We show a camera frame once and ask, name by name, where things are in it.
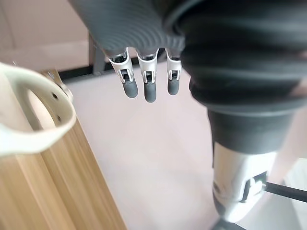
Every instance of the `white plastic handle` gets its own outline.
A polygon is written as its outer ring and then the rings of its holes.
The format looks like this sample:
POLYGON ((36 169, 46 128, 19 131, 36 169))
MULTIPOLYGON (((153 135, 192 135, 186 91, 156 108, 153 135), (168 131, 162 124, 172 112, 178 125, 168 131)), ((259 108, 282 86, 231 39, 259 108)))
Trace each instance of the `white plastic handle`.
POLYGON ((0 157, 44 151, 75 121, 73 105, 57 84, 37 72, 0 63, 0 157), (54 126, 42 128, 29 91, 45 106, 54 126))

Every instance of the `white floor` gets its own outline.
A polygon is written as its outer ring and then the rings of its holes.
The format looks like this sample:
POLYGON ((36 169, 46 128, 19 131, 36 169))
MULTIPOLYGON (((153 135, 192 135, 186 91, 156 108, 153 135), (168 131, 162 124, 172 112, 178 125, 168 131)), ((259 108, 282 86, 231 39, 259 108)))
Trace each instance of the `white floor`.
MULTIPOLYGON (((206 108, 192 99, 187 73, 182 74, 177 96, 167 93, 165 63, 158 64, 157 74, 157 100, 152 104, 144 99, 139 69, 135 69, 139 95, 134 99, 125 96, 115 74, 68 86, 128 229, 206 230, 218 219, 212 200, 212 144, 206 108)), ((306 123, 302 124, 305 114, 306 110, 296 116, 272 172, 273 182, 280 182, 305 151, 303 138, 296 137, 307 132, 306 123)), ((255 224, 257 213, 248 215, 245 227, 255 224)))

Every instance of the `white plastic part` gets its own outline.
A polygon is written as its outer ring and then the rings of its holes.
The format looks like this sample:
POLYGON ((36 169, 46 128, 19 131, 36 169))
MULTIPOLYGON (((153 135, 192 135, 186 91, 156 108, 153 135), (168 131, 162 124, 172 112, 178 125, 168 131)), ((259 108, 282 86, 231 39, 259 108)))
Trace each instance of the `white plastic part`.
POLYGON ((146 72, 151 72, 152 73, 152 83, 155 83, 156 80, 156 75, 157 75, 157 55, 158 51, 156 51, 154 58, 152 60, 143 60, 139 54, 138 54, 138 59, 139 59, 139 65, 141 69, 141 75, 143 77, 143 82, 147 83, 147 77, 146 77, 146 72))
POLYGON ((225 208, 223 219, 228 222, 241 220, 259 201, 264 184, 253 177, 263 172, 270 173, 277 152, 264 154, 243 154, 232 151, 219 143, 214 144, 213 193, 225 208), (246 182, 250 180, 247 199, 242 202, 246 182))
POLYGON ((181 61, 180 60, 172 60, 169 57, 168 51, 166 51, 166 63, 167 63, 167 76, 169 80, 172 80, 172 75, 174 73, 174 71, 177 71, 177 78, 176 80, 180 79, 180 73, 181 73, 181 61))
POLYGON ((68 132, 76 113, 66 93, 43 75, 0 63, 0 157, 39 153, 68 132), (30 102, 32 92, 54 125, 43 128, 30 102))
POLYGON ((113 62, 109 58, 109 61, 113 66, 113 69, 115 70, 115 72, 119 76, 119 79, 122 83, 125 83, 125 79, 124 79, 124 77, 121 73, 121 70, 127 71, 130 82, 133 82, 133 80, 134 80, 133 67, 132 67, 132 62, 131 62, 130 56, 129 56, 128 48, 126 48, 126 54, 127 54, 126 60, 124 62, 121 62, 121 63, 113 62))

